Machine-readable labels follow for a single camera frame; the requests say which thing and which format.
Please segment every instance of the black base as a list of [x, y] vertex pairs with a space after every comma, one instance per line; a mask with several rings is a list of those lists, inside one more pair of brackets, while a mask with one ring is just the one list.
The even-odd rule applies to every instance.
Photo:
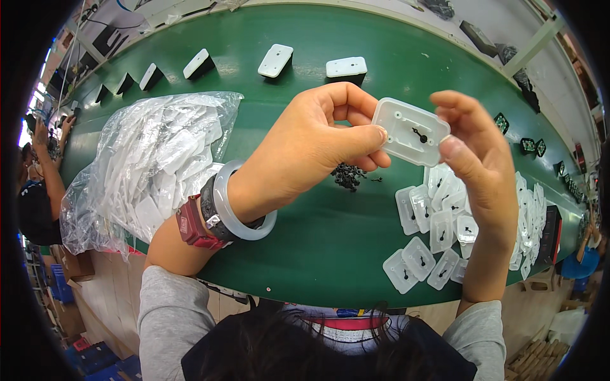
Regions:
[[123, 94], [133, 84], [134, 84], [134, 79], [129, 75], [129, 73], [127, 73], [127, 76], [125, 76], [125, 80], [123, 81], [123, 83], [117, 90], [117, 95]]
[[208, 71], [214, 69], [216, 67], [216, 64], [214, 64], [214, 61], [212, 60], [212, 58], [210, 56], [208, 56], [208, 58], [206, 58], [202, 63], [199, 64], [199, 67], [197, 67], [197, 69], [195, 69], [195, 71], [193, 72], [193, 74], [190, 75], [190, 77], [188, 77], [188, 80], [195, 80], [199, 77], [201, 77], [203, 74], [207, 73]]
[[108, 88], [106, 86], [102, 85], [99, 88], [99, 93], [98, 93], [98, 96], [95, 98], [95, 102], [96, 103], [101, 102], [101, 100], [104, 99], [104, 97], [108, 94], [108, 92], [109, 92]]
[[144, 89], [142, 90], [148, 91], [152, 89], [161, 78], [163, 78], [163, 72], [161, 72], [159, 68], [155, 68], [151, 78], [148, 80], [148, 83], [146, 84], [146, 86], [144, 86]]
[[364, 77], [367, 76], [367, 73], [356, 74], [354, 76], [343, 76], [343, 77], [326, 77], [327, 84], [333, 84], [335, 82], [351, 82], [358, 87], [362, 86], [362, 81], [364, 81]]
[[277, 82], [279, 80], [279, 78], [281, 76], [283, 76], [288, 71], [288, 68], [290, 68], [291, 66], [292, 66], [292, 54], [290, 55], [290, 58], [288, 59], [288, 61], [286, 61], [286, 64], [284, 65], [282, 70], [279, 72], [277, 77], [267, 77], [262, 74], [261, 74], [261, 76], [265, 79], [266, 82]]

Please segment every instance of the gray sleeve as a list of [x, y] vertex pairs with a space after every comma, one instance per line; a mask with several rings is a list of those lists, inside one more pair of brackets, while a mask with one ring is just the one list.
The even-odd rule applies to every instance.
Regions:
[[144, 270], [137, 324], [144, 380], [184, 380], [182, 356], [215, 326], [209, 296], [196, 279], [159, 266]]
[[443, 338], [477, 367], [475, 380], [504, 380], [506, 345], [502, 336], [502, 303], [477, 303], [447, 328]]

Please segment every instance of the floor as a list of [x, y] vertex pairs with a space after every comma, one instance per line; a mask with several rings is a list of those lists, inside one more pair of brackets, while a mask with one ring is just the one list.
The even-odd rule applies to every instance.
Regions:
[[[93, 280], [75, 289], [88, 338], [105, 341], [121, 358], [138, 354], [140, 340], [136, 331], [140, 306], [140, 287], [145, 256], [131, 255], [129, 263], [119, 254], [92, 251]], [[502, 299], [502, 320], [507, 358], [533, 336], [546, 335], [553, 315], [568, 296], [572, 283], [563, 281], [554, 292], [523, 292], [520, 283], [506, 288]], [[443, 333], [453, 322], [459, 301], [411, 307], [407, 315], [419, 316], [436, 332]], [[223, 294], [210, 291], [208, 308], [216, 322], [228, 315], [249, 310]]]

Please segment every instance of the green table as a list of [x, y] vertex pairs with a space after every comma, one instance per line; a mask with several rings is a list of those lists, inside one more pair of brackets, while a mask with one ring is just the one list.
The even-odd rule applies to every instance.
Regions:
[[[292, 67], [275, 84], [257, 74], [273, 43], [295, 49]], [[185, 80], [182, 69], [201, 48], [210, 52], [217, 68], [196, 81]], [[114, 111], [140, 98], [196, 91], [230, 90], [245, 95], [223, 161], [246, 159], [294, 95], [325, 83], [327, 61], [357, 55], [365, 57], [368, 66], [362, 88], [377, 98], [397, 98], [433, 111], [428, 96], [454, 89], [478, 98], [492, 115], [503, 112], [510, 122], [506, 138], [512, 144], [516, 168], [529, 188], [541, 183], [546, 197], [561, 209], [560, 257], [576, 248], [583, 208], [567, 194], [553, 164], [563, 160], [568, 173], [577, 169], [551, 124], [531, 110], [516, 87], [476, 57], [425, 30], [331, 6], [265, 5], [213, 13], [125, 49], [76, 90], [74, 98], [83, 109], [66, 147], [62, 177], [69, 184], [94, 159], [99, 131]], [[151, 91], [142, 92], [134, 85], [122, 96], [109, 95], [101, 104], [94, 103], [100, 83], [112, 91], [125, 71], [139, 80], [151, 62], [166, 76]], [[522, 156], [521, 137], [544, 138], [545, 156]], [[403, 234], [394, 193], [421, 184], [423, 167], [394, 158], [391, 168], [371, 176], [384, 180], [363, 181], [356, 193], [340, 188], [329, 176], [280, 210], [276, 227], [266, 239], [223, 249], [199, 276], [270, 299], [331, 307], [370, 308], [378, 301], [408, 307], [459, 298], [461, 286], [454, 282], [442, 291], [425, 282], [405, 295], [394, 289], [381, 265], [412, 238]], [[428, 234], [418, 236], [429, 241]], [[146, 252], [145, 244], [136, 246]], [[542, 268], [535, 266], [533, 272]], [[520, 277], [520, 272], [510, 272], [508, 284]]]

